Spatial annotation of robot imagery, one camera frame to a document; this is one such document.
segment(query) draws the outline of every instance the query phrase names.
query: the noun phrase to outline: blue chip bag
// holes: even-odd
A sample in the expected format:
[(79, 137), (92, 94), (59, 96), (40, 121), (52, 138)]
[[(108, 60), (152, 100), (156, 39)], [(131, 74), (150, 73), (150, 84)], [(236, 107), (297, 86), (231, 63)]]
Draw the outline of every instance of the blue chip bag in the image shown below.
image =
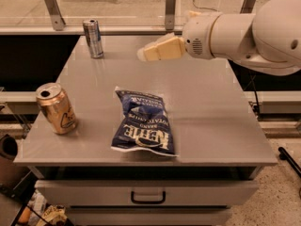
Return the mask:
[(175, 156), (163, 98), (120, 88), (115, 92), (122, 102), (124, 119), (114, 135), (112, 149)]

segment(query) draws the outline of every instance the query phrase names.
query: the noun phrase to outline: floor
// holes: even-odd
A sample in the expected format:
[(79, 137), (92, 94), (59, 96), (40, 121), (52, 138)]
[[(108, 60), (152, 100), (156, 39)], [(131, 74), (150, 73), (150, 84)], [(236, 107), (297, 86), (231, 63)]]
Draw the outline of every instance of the floor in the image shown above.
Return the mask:
[[(103, 25), (164, 24), (165, 0), (58, 0), (69, 25), (79, 25), (87, 17), (102, 20)], [(220, 10), (239, 13), (244, 0), (177, 0), (176, 24), (185, 22), (185, 12)], [(254, 12), (268, 0), (257, 0)], [(0, 0), (1, 26), (49, 25), (42, 0)], [(301, 163), (301, 138), (270, 138), (278, 158), (284, 147)], [(225, 226), (298, 226), (301, 225), (301, 182), (287, 161), (263, 169), (256, 178), (259, 190), (244, 204), (232, 207), (233, 215)]]

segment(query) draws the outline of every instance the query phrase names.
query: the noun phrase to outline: soda can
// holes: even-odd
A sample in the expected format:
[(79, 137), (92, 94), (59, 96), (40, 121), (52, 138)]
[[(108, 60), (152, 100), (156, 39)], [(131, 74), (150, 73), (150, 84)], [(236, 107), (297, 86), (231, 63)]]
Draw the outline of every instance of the soda can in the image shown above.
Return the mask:
[(103, 45), (101, 39), (101, 32), (98, 26), (98, 21), (94, 19), (84, 20), (83, 28), (87, 40), (87, 46), (91, 57), (97, 58), (103, 56)]
[(66, 91), (57, 83), (40, 86), (36, 91), (37, 102), (47, 121), (57, 134), (66, 134), (77, 125)]

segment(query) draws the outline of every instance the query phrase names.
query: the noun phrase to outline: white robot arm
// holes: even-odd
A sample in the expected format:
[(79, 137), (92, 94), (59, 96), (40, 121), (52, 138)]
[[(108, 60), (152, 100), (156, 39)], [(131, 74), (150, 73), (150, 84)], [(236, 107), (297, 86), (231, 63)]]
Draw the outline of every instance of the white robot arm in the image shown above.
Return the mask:
[(165, 36), (138, 56), (169, 59), (187, 51), (196, 58), (223, 57), (254, 71), (287, 75), (301, 69), (299, 43), (301, 0), (271, 0), (257, 14), (201, 13), (183, 27), (182, 38)]

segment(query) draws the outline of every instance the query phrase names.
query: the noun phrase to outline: cabinet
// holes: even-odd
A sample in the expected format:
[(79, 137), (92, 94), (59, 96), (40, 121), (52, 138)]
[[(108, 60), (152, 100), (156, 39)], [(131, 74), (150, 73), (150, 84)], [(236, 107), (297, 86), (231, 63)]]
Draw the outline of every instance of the cabinet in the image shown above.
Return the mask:
[[(277, 162), (227, 60), (138, 61), (156, 39), (103, 36), (104, 58), (92, 59), (81, 37), (57, 80), (77, 128), (56, 135), (39, 114), (14, 161), (75, 225), (220, 225)], [(110, 148), (122, 121), (115, 86), (164, 98), (176, 157)]]

